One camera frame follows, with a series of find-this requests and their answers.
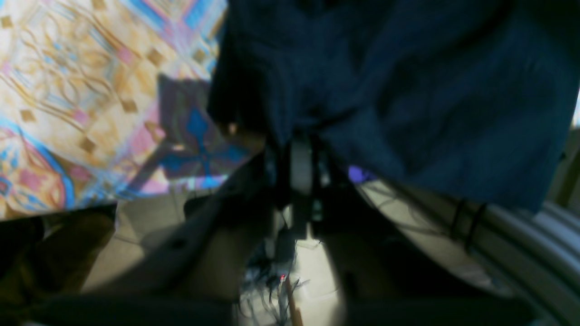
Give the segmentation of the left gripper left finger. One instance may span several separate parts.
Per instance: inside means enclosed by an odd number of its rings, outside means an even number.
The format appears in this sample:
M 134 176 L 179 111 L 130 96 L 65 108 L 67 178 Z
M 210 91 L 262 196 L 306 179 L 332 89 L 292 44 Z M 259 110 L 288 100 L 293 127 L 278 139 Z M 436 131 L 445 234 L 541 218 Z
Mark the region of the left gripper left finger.
M 34 309 L 38 326 L 232 326 L 244 268 L 272 244 L 278 153 L 267 142 L 142 261 L 87 294 Z

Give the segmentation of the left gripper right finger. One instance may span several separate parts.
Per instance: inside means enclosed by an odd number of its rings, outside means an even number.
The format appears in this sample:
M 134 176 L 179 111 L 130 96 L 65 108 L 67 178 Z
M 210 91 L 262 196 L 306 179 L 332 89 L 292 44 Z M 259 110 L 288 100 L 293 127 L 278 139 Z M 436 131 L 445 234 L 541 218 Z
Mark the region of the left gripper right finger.
M 317 143 L 290 143 L 294 227 L 325 246 L 339 288 L 336 326 L 530 326 L 528 303 L 452 276 L 350 182 Z

